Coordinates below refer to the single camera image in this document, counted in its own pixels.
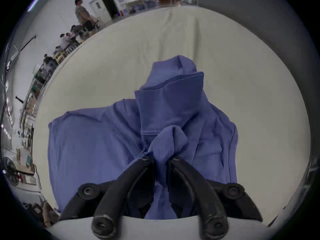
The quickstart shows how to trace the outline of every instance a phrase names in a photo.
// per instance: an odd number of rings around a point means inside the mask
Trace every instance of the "blue cloth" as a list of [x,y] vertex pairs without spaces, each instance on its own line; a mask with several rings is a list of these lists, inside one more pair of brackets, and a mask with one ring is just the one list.
[[49,124],[48,162],[59,210],[84,183],[115,180],[136,159],[156,164],[154,202],[147,219],[177,218],[166,186],[166,162],[173,154],[206,179],[236,182],[238,132],[203,91],[203,72],[176,56],[153,64],[136,99],[112,106],[67,112]]

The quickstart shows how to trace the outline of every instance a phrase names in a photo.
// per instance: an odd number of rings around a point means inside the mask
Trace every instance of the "fluorescent light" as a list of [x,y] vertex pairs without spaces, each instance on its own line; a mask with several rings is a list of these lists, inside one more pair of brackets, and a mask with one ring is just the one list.
[[28,12],[33,9],[33,7],[36,5],[36,3],[37,3],[38,1],[39,1],[39,0],[33,0],[33,2],[31,3],[31,5],[29,6]]

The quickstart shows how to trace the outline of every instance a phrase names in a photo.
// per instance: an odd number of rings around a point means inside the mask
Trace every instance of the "doorway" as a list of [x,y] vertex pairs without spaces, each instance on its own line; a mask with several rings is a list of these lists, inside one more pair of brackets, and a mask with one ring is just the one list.
[[116,18],[119,11],[114,0],[102,0],[112,19]]

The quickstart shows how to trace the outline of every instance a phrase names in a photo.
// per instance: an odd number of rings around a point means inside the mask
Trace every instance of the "black shorts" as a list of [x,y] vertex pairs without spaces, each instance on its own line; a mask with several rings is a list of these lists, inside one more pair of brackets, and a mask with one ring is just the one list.
[[83,26],[88,30],[88,31],[92,31],[94,30],[94,25],[92,25],[91,21],[88,20],[86,21]]

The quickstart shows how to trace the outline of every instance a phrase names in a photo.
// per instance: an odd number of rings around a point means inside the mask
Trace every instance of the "table surface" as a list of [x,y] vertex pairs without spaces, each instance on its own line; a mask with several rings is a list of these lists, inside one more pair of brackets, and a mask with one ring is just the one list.
[[52,207],[48,124],[70,110],[134,98],[152,63],[184,55],[204,72],[209,102],[238,128],[238,183],[269,224],[287,204],[309,161],[310,128],[289,70],[257,36],[230,18],[197,6],[128,17],[89,38],[56,69],[34,130],[33,162]]

